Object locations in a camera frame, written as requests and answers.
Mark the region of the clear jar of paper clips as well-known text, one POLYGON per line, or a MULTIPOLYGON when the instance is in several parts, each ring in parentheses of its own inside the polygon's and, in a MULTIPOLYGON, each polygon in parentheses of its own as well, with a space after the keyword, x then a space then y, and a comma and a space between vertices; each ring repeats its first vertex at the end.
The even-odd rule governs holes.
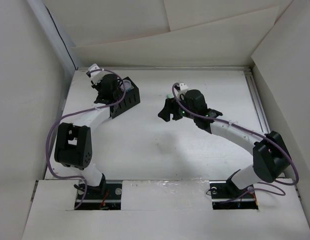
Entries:
POLYGON ((133 85, 132 85, 130 80, 124 79, 122 81, 122 84, 121 84, 120 88, 121 88, 122 91, 129 92, 129 91, 131 91, 133 89, 133 85))

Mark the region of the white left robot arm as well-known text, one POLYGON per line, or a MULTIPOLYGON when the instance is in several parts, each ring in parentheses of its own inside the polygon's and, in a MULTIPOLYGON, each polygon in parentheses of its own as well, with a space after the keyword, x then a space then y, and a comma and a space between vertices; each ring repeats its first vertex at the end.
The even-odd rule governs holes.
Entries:
POLYGON ((104 175, 91 163, 92 132, 102 123, 115 118, 124 107, 125 85, 115 73, 101 75, 90 70, 92 88, 97 90, 97 98, 91 110, 81 112, 80 117, 71 123, 60 123, 54 147, 54 160, 66 168, 79 170, 79 175, 89 186, 95 198, 106 194, 104 175))

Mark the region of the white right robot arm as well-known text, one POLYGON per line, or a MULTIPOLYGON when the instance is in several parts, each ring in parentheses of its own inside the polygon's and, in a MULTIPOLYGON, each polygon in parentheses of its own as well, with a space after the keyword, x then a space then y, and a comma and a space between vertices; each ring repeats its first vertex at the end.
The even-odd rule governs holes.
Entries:
POLYGON ((292 159, 278 132, 258 133, 230 121, 220 111, 209 108, 204 95, 197 89, 167 97, 158 117, 166 122, 192 119, 199 129, 225 138, 252 155, 251 165, 234 172, 226 180, 227 194, 232 197, 237 197, 247 187, 260 181, 275 182, 291 165, 292 159))

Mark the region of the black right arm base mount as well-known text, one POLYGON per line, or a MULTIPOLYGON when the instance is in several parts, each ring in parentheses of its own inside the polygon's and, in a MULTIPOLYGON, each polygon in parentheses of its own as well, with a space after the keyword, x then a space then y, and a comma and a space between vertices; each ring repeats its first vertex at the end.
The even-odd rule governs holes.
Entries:
POLYGON ((206 195, 211 197, 213 210, 258 210, 254 186, 237 188, 229 179, 211 180, 206 195))

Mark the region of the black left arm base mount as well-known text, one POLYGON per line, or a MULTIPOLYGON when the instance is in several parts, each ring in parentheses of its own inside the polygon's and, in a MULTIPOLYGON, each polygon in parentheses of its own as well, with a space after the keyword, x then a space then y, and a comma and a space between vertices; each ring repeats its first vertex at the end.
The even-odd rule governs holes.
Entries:
POLYGON ((106 180, 102 177, 99 186, 88 186, 84 195, 85 184, 75 184, 77 190, 75 210, 112 211, 121 210, 122 180, 106 180))

